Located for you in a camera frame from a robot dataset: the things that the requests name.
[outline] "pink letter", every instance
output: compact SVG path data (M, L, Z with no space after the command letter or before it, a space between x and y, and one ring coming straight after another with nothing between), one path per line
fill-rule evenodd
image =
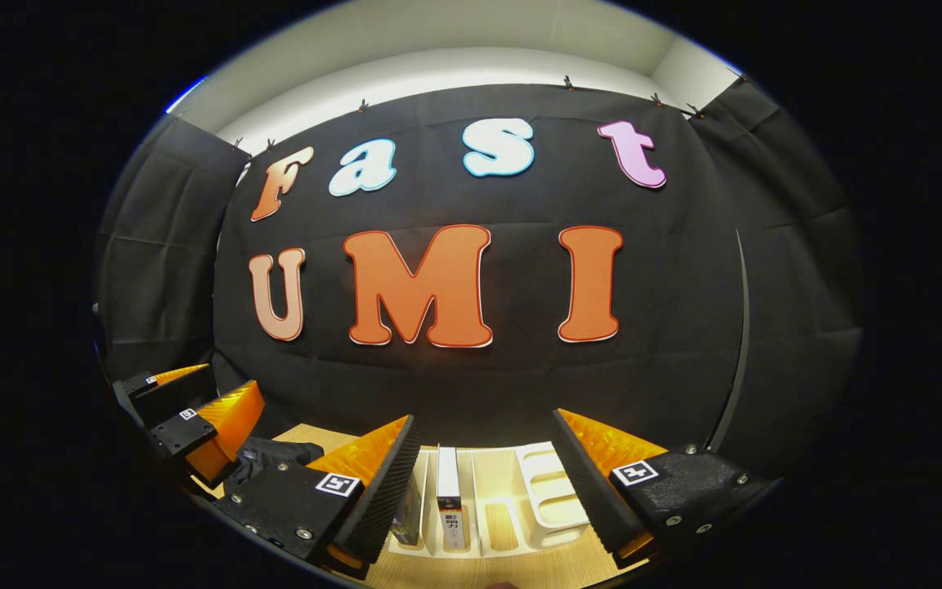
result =
M603 124L599 127L599 135L612 139L613 149L617 150L620 168L628 178L631 178L632 182L641 187L651 187L651 189L664 186L666 182L664 171L659 168L650 168L646 161L646 153L642 149L644 146L653 149L652 139L635 133L635 127L625 120Z

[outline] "white organizer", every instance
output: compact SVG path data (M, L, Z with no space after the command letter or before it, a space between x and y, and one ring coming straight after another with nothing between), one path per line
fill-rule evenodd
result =
M442 526L435 501L437 450L421 448L414 467L421 495L418 545L400 544L388 534L388 551L435 559L487 559L524 555L576 540L587 527L587 514L572 491L550 443L520 447L457 448L460 498L470 542L466 551L442 548ZM486 507L507 507L518 546L494 551Z

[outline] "black fabric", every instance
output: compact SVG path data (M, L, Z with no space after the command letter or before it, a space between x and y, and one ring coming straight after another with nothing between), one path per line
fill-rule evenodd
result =
M533 126L534 163L512 178L475 178L463 166L464 128L521 117ZM626 178L600 124L628 120L649 135L659 190ZM378 191L328 192L340 157L375 138L396 142L396 177ZM313 146L274 215L252 223L266 168ZM537 85L460 88L400 98L279 141L252 161L224 219L214 281L213 336L240 374L257 380L265 414L361 435L402 415L423 443L503 447L550 436L555 407L661 445L703 443L733 380L743 309L731 191L702 142L670 107L611 92ZM416 268L438 228L474 223L482 254L482 349L359 346L348 236L386 231ZM614 262L612 312L620 332L598 343L562 342L568 314L565 227L595 224L624 236ZM302 247L303 333L270 338L258 324L248 261ZM272 301L283 317L280 269ZM386 313L385 324L389 324ZM425 324L433 321L428 313ZM274 435L262 432L259 435Z
M167 116L128 161L94 253L112 378L209 361L217 235L247 157Z
M799 124L737 81L691 119L730 186L751 312L743 384L720 454L766 477L825 425L863 335L846 195Z
M277 469L278 465L307 465L322 458L324 452L314 443L285 443L250 436L238 451L235 472L224 480L224 493L246 484L264 469Z

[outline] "peach letter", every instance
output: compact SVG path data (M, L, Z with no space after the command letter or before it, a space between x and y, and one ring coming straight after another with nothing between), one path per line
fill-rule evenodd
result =
M269 272L274 262L271 256L255 256L249 260L249 273L253 275L253 304L257 306L257 320L268 335L283 342L296 339L303 328L303 302L300 299L300 264L303 250L294 247L278 254L285 280L285 318L280 318L271 305Z
M268 165L268 182L264 183L261 200L257 203L257 208L253 210L250 221L270 217L280 208L278 191L281 191L281 194L289 193L289 189L293 187L293 182L296 180L296 172L300 169L298 164L309 163L314 154L315 150L306 146L293 155Z
M482 323L478 271L490 235L478 225L449 225L435 232L416 274L409 272L392 236L360 232L343 243L355 263L356 344L382 346L392 331L381 324L380 303L407 344L416 341L434 301L427 339L440 348L481 348L493 340Z
M558 234L572 259L569 317L558 328L563 342L598 342L617 334L612 316L612 261L624 245L620 232L606 227L569 227Z

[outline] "white wall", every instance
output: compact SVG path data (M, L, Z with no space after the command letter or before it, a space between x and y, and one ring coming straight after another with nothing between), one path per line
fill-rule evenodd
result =
M691 110L687 104L703 108L736 81L738 75L728 67L740 71L688 38L677 37L652 79L676 98L674 106Z
M263 38L178 108L188 123L216 133L312 79L443 47L566 53L650 75L674 38L674 31L599 0L347 0Z
M240 149L257 155L267 148L268 139L278 142L353 112L362 98L374 105L484 83L561 85L565 75L573 86L636 97L656 92L665 103L677 104L677 94L672 96L653 79L584 57L507 47L433 49L365 63L303 83L233 120L217 137L231 144L242 137Z

